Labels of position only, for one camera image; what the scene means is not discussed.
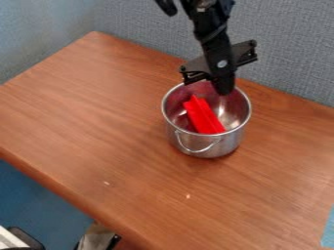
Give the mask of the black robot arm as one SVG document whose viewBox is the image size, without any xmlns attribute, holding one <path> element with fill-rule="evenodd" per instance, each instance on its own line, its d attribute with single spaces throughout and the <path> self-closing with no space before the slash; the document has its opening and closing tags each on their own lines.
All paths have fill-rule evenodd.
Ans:
<svg viewBox="0 0 334 250">
<path fill-rule="evenodd" d="M 238 68 L 257 61 L 257 42 L 231 44 L 227 34 L 235 0 L 180 0 L 180 3 L 202 48 L 202 55 L 179 68 L 183 82 L 190 85 L 207 80 L 219 95 L 230 95 Z"/>
</svg>

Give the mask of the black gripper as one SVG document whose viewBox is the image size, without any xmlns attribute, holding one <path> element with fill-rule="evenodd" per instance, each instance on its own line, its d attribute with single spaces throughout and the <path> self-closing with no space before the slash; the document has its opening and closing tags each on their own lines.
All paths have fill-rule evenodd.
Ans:
<svg viewBox="0 0 334 250">
<path fill-rule="evenodd" d="M 237 70 L 241 66 L 257 61 L 257 41 L 247 40 L 231 44 L 226 32 L 214 32 L 195 36 L 203 55 L 186 62 L 179 69 L 184 84 L 199 80 L 211 82 L 217 93 L 230 95 L 235 88 Z"/>
</svg>

